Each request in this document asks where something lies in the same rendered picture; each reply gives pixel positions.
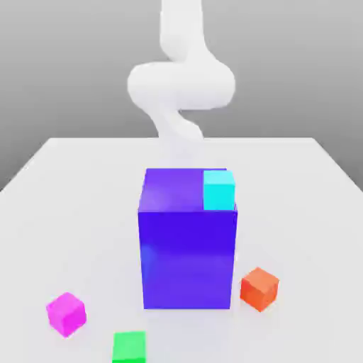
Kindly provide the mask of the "large purple box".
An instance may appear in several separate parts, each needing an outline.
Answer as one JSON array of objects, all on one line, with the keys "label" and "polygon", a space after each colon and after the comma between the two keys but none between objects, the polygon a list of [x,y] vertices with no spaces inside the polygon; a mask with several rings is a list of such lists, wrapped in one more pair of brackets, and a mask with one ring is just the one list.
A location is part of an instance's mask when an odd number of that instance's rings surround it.
[{"label": "large purple box", "polygon": [[238,209],[203,208],[203,171],[148,168],[138,207],[146,309],[228,309]]}]

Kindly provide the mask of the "small magenta cube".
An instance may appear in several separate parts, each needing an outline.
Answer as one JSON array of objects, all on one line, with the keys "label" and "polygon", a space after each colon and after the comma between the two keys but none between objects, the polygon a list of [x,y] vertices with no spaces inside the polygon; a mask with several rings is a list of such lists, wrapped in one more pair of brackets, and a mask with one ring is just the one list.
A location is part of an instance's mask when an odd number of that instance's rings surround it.
[{"label": "small magenta cube", "polygon": [[46,305],[50,325],[63,337],[69,337],[86,323],[84,303],[65,292]]}]

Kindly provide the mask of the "small orange cube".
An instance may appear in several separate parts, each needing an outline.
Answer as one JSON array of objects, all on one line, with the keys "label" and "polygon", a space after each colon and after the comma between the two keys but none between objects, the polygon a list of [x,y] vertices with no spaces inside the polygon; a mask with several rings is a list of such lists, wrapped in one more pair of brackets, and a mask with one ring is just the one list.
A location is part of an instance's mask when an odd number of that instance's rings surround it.
[{"label": "small orange cube", "polygon": [[279,279],[266,272],[260,267],[256,267],[245,275],[241,281],[240,298],[262,312],[277,297]]}]

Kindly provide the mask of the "small cyan cube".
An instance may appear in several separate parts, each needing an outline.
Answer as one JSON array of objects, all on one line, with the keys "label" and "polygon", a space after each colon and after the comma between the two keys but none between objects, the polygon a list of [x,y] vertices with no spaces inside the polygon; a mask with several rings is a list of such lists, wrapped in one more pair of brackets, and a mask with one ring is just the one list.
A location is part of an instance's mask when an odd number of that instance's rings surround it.
[{"label": "small cyan cube", "polygon": [[235,179],[231,171],[203,171],[203,208],[211,211],[229,211],[235,208]]}]

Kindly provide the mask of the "small green cube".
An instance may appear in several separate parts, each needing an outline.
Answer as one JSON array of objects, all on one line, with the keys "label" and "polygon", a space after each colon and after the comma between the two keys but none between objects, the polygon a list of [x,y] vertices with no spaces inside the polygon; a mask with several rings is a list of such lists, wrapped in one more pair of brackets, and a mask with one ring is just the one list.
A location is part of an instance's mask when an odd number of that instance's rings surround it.
[{"label": "small green cube", "polygon": [[146,363],[145,331],[114,333],[112,363]]}]

